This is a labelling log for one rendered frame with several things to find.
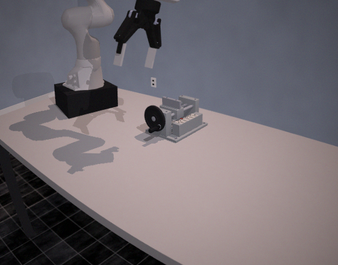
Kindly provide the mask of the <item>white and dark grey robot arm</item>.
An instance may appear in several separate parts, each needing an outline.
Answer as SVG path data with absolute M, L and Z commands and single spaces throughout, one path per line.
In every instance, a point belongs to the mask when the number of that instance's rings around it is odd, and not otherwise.
M 100 42 L 89 34 L 88 29 L 109 26 L 114 20 L 114 11 L 104 0 L 86 1 L 88 7 L 68 8 L 61 16 L 63 27 L 73 35 L 77 46 L 75 66 L 63 84 L 74 91 L 103 87 Z

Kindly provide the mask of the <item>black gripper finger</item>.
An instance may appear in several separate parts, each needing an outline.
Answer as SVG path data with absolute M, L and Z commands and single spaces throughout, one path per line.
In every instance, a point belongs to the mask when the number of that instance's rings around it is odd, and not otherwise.
M 113 65 L 122 66 L 126 49 L 125 43 L 139 28 L 144 25 L 144 23 L 148 21 L 148 18 L 145 17 L 139 24 L 135 24 L 135 18 L 137 17 L 137 14 L 138 13 L 136 11 L 129 10 L 125 20 L 122 22 L 118 31 L 114 35 L 114 39 L 116 39 L 116 42 L 118 43 Z
M 148 48 L 145 67 L 153 68 L 156 51 L 162 46 L 161 31 L 160 31 L 161 19 L 155 18 L 155 22 L 153 21 L 153 19 L 149 19 L 149 24 L 150 28 L 144 29 L 146 31 L 150 46 Z

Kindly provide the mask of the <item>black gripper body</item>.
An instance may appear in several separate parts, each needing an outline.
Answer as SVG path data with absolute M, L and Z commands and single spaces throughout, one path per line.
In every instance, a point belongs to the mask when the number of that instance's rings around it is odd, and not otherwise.
M 138 14 L 135 23 L 139 24 L 146 17 L 148 21 L 141 28 L 149 29 L 149 19 L 155 22 L 155 15 L 159 13 L 160 5 L 161 3 L 155 0 L 136 0 L 135 10 Z

